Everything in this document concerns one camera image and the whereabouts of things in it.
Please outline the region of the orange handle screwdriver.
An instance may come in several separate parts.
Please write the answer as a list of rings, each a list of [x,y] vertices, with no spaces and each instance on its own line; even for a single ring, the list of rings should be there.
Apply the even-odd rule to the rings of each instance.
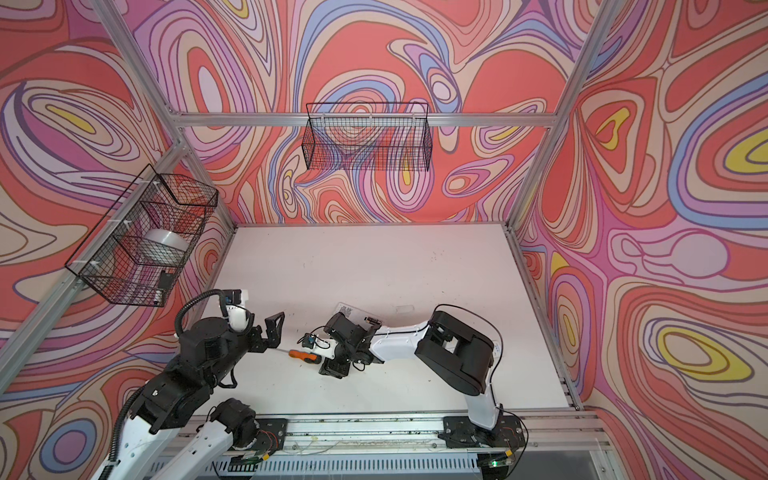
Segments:
[[[320,355],[317,355],[312,352],[306,352],[303,350],[297,350],[297,349],[282,349],[282,348],[275,348],[274,352],[286,354],[288,357],[296,360],[301,360],[308,364],[321,364],[323,359]]]

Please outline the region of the long white remote control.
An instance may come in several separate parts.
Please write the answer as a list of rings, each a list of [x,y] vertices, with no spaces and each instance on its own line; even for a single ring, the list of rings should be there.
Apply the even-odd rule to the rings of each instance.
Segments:
[[[349,321],[365,329],[369,329],[372,322],[381,323],[381,320],[374,314],[343,302],[339,302],[336,305],[334,312],[343,313]]]

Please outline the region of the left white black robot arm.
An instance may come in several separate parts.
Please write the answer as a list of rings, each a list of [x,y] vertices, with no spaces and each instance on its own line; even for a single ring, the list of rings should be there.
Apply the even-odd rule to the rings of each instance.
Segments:
[[[208,317],[178,335],[180,351],[157,376],[132,394],[115,422],[109,452],[96,479],[141,479],[216,389],[234,388],[236,364],[248,353],[280,345],[285,315],[254,322],[252,313]],[[159,479],[193,479],[230,449],[252,451],[259,464],[283,449],[285,420],[261,423],[247,404],[229,398],[215,406],[193,440],[157,473]]]

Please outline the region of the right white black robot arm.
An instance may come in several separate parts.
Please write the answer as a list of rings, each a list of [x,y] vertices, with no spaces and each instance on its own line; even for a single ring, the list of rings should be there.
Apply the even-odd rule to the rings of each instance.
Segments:
[[[327,323],[298,344],[321,358],[320,374],[336,379],[348,376],[353,367],[419,360],[464,396],[469,421],[490,431],[499,422],[492,377],[503,346],[445,307],[436,306],[420,323],[389,327],[364,310],[339,303]]]

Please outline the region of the small black item in basket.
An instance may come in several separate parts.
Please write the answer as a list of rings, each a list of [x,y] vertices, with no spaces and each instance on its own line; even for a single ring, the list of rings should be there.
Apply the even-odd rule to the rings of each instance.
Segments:
[[[162,270],[158,277],[157,289],[160,291],[169,291],[173,286],[174,278],[175,276],[173,273]]]

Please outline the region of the white bowl in basket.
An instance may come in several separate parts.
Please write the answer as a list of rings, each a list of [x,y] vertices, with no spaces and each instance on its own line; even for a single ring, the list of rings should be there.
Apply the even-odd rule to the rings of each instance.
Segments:
[[[144,239],[177,251],[184,252],[189,248],[187,240],[179,234],[166,229],[151,229],[144,235]]]

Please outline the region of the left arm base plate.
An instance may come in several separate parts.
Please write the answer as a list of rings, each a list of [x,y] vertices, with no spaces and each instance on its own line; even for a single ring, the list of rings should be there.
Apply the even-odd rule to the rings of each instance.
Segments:
[[[230,450],[273,454],[284,448],[288,419],[264,417],[246,420],[240,425],[215,420],[213,424],[223,426],[225,434],[232,438]]]

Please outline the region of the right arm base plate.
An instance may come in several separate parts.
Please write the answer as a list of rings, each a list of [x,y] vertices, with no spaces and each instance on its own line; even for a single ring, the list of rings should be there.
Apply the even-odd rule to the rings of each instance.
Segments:
[[[438,438],[448,448],[507,448],[513,451],[527,444],[526,427],[519,417],[502,414],[488,430],[472,423],[467,416],[446,416]]]

